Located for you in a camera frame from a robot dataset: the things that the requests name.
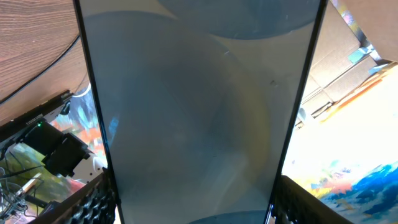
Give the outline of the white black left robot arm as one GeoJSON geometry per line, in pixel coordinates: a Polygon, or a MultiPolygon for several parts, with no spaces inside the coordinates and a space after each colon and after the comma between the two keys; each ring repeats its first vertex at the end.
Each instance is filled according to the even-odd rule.
{"type": "MultiPolygon", "coordinates": [[[[111,174],[96,161],[88,146],[70,133],[39,121],[23,135],[22,142],[44,155],[43,163],[53,175],[72,177],[85,186],[60,203],[50,202],[34,223],[114,223],[118,200],[111,174]]],[[[282,176],[271,208],[266,212],[234,212],[201,218],[198,223],[347,223],[293,180],[282,176]]]]}

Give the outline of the blue Galaxy smartphone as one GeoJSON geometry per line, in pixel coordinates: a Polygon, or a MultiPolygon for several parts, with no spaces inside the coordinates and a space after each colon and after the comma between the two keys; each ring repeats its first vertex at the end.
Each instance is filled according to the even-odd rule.
{"type": "Polygon", "coordinates": [[[327,3],[78,0],[123,223],[264,223],[327,3]]]}

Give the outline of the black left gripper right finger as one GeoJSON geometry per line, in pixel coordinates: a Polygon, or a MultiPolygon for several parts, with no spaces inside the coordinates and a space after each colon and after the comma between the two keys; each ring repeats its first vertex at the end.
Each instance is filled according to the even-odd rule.
{"type": "Polygon", "coordinates": [[[285,175],[275,188],[273,218],[279,224],[353,224],[285,175]]]}

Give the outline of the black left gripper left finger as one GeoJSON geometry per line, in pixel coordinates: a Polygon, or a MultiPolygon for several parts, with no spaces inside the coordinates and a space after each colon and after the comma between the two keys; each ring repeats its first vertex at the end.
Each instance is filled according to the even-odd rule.
{"type": "Polygon", "coordinates": [[[109,171],[104,168],[91,182],[31,224],[113,224],[115,210],[116,196],[109,171]]]}

